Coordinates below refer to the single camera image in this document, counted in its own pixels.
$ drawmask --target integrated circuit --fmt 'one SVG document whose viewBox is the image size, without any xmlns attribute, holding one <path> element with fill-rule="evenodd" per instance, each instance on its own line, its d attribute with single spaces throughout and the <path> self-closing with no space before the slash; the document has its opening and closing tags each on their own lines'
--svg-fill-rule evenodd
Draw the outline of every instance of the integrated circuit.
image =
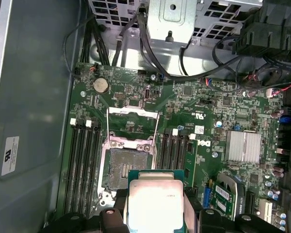
<svg viewBox="0 0 291 233">
<path fill-rule="evenodd" d="M 193 88 L 191 88 L 190 86 L 185 86 L 183 88 L 183 95 L 191 96 L 192 94 L 193 94 Z"/>
<path fill-rule="evenodd" d="M 259 175 L 250 174 L 250 183 L 259 183 Z"/>
<path fill-rule="evenodd" d="M 223 105 L 230 106 L 232 103 L 232 98 L 228 96 L 223 97 Z"/>
</svg>

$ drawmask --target green circuit board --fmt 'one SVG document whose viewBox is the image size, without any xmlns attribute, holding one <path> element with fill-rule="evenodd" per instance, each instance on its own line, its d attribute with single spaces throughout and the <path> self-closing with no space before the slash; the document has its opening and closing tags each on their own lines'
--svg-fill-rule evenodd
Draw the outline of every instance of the green circuit board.
<svg viewBox="0 0 291 233">
<path fill-rule="evenodd" d="M 155 72 L 109 66 L 98 66 L 93 71 L 92 67 L 93 64 L 77 64 L 77 70 L 83 77 L 74 80 L 71 93 L 57 216 L 66 212 L 67 200 L 78 200 L 81 205 L 79 210 L 89 214 L 90 209 L 86 209 L 81 204 L 82 200 L 95 203 L 97 199 L 95 191 L 86 191 L 84 194 L 82 190 L 97 187 L 101 145 L 107 136 L 108 107 L 135 106 L 159 113 L 160 119 L 155 140 L 159 165 L 161 155 L 169 153 L 164 144 L 166 134 L 169 135 L 169 132 L 177 129 L 179 134 L 184 135 L 185 142 L 178 146 L 178 150 L 181 150 L 184 156 L 184 184 L 198 187 L 198 198 L 201 202 L 204 198 L 204 187 L 220 172 L 236 176 L 248 190 L 255 192 L 257 197 L 265 197 L 263 193 L 265 175 L 271 176 L 275 163 L 276 133 L 279 126 L 278 119 L 273 119 L 270 115 L 281 107 L 280 95 L 267 98 L 263 91 L 256 93 L 253 97 L 248 97 L 245 91 L 224 94 L 206 87 L 204 80 L 174 83 L 161 78 Z M 156 75 L 156 80 L 151 80 L 151 75 Z M 97 78 L 104 78 L 108 82 L 108 90 L 104 94 L 97 93 L 93 88 L 93 82 Z M 212 84 L 222 90 L 235 88 L 234 83 L 213 81 Z M 149 90 L 147 98 L 145 98 L 146 89 Z M 96 132 L 95 155 L 92 161 L 89 162 L 86 158 L 78 161 L 76 158 L 74 162 L 88 163 L 94 167 L 96 170 L 92 171 L 91 175 L 83 171 L 85 165 L 80 168 L 76 166 L 69 168 L 71 167 L 69 161 L 71 160 L 72 137 L 74 137 L 73 129 L 69 124 L 71 118 L 84 121 L 90 119 L 96 122 L 99 129 Z M 222 127 L 215 126 L 218 121 L 222 122 Z M 155 124 L 155 119 L 140 117 L 136 114 L 109 115 L 110 131 L 116 136 L 127 139 L 147 139 L 153 136 Z M 226 137 L 227 132 L 231 130 L 261 134 L 259 164 L 233 164 L 225 161 Z M 190 134 L 195 134 L 193 140 L 189 139 Z M 70 191 L 68 183 L 71 183 L 74 176 L 83 173 L 80 180 L 84 181 L 88 176 L 88 181 L 84 181 L 86 184 L 80 183 L 74 194 L 67 195 Z M 278 182 L 275 177 L 270 177 L 268 180 L 273 184 Z"/>
</svg>

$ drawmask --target metal bracket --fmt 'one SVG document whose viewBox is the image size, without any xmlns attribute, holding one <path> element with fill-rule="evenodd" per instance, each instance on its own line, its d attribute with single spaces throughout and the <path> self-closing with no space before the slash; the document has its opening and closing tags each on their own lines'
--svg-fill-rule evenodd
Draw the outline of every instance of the metal bracket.
<svg viewBox="0 0 291 233">
<path fill-rule="evenodd" d="M 157 127 L 159 124 L 159 119 L 160 119 L 160 114 L 159 113 L 154 113 L 154 112 L 147 112 L 146 110 L 139 108 L 139 107 L 134 107 L 134 106 L 126 106 L 123 108 L 114 108 L 114 107 L 109 107 L 107 108 L 107 134 L 108 134 L 108 140 L 110 141 L 110 131 L 109 131 L 109 114 L 129 114 L 129 113 L 136 113 L 141 117 L 149 117 L 156 119 L 156 126 L 155 126 L 155 131 L 153 135 L 153 140 L 151 143 L 151 146 L 154 146 L 155 144 L 155 136 L 157 132 Z"/>
<path fill-rule="evenodd" d="M 193 32 L 197 0 L 150 1 L 147 27 L 152 40 L 186 45 Z"/>
</svg>

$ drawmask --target heatsink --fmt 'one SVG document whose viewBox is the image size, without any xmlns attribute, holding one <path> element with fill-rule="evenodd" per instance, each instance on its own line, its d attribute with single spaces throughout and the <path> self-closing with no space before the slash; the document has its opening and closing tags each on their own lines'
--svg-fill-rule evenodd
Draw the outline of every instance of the heatsink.
<svg viewBox="0 0 291 233">
<path fill-rule="evenodd" d="M 252 132 L 228 131 L 226 160 L 259 163 L 261 135 Z"/>
</svg>

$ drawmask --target black memory slot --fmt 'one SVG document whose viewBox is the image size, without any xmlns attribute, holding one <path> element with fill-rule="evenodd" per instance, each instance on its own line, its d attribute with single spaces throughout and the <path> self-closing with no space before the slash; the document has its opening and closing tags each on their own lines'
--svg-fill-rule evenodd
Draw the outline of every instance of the black memory slot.
<svg viewBox="0 0 291 233">
<path fill-rule="evenodd" d="M 89 161 L 89 180 L 88 180 L 88 189 L 86 195 L 86 206 L 85 206 L 85 215 L 89 217 L 92 209 L 92 201 L 94 197 L 94 184 L 95 184 L 95 171 L 97 166 L 97 154 L 99 151 L 99 138 L 100 138 L 100 130 L 99 128 L 93 129 L 93 140 L 90 150 L 90 161 Z"/>
<path fill-rule="evenodd" d="M 69 156 L 69 163 L 68 163 L 68 171 L 67 171 L 67 182 L 66 182 L 66 188 L 65 188 L 65 203 L 64 203 L 64 213 L 69 213 L 70 212 L 70 207 L 69 207 L 69 200 L 71 198 L 71 193 L 69 192 L 71 188 L 71 183 L 72 183 L 72 171 L 74 170 L 74 156 L 75 156 L 75 151 L 77 147 L 77 141 L 78 141 L 78 132 L 79 129 L 73 128 L 72 131 L 72 138 L 71 138 L 71 145 L 70 145 L 70 156 Z"/>
<path fill-rule="evenodd" d="M 75 155 L 75 170 L 73 172 L 73 187 L 71 189 L 72 192 L 72 200 L 71 200 L 71 211 L 76 212 L 78 209 L 78 192 L 79 192 L 79 175 L 80 175 L 80 167 L 81 167 L 81 157 L 83 152 L 85 138 L 85 129 L 80 129 L 79 138 L 77 142 L 77 149 Z"/>
<path fill-rule="evenodd" d="M 179 150 L 178 150 L 178 160 L 177 160 L 177 168 L 180 170 L 184 170 L 184 164 L 185 164 L 185 155 L 187 151 L 188 146 L 188 137 L 180 135 L 179 136 Z"/>
<path fill-rule="evenodd" d="M 181 149 L 181 139 L 179 136 L 173 136 L 173 150 L 171 151 L 171 156 L 170 156 L 170 167 L 169 169 L 176 169 L 177 168 L 177 163 L 178 163 L 178 155 L 179 155 L 179 150 Z"/>
<path fill-rule="evenodd" d="M 79 213 L 84 213 L 84 202 L 86 198 L 86 183 L 89 179 L 89 164 L 90 164 L 90 156 L 91 156 L 91 146 L 92 146 L 92 139 L 93 139 L 93 131 L 87 130 L 86 131 L 86 140 L 85 140 L 85 147 L 84 147 L 84 156 L 83 156 L 83 167 L 82 167 L 82 175 L 81 175 L 81 194 L 80 194 L 80 203 L 79 203 Z"/>
<path fill-rule="evenodd" d="M 163 169 L 170 169 L 171 157 L 172 157 L 172 152 L 174 150 L 174 146 L 175 146 L 175 141 L 173 139 L 172 134 L 170 133 L 167 140 L 166 154 L 164 155 Z"/>
<path fill-rule="evenodd" d="M 164 163 L 164 159 L 165 159 L 168 138 L 169 138 L 169 134 L 164 133 L 162 145 L 161 145 L 160 163 L 158 164 L 159 169 L 163 169 L 163 163 Z"/>
</svg>

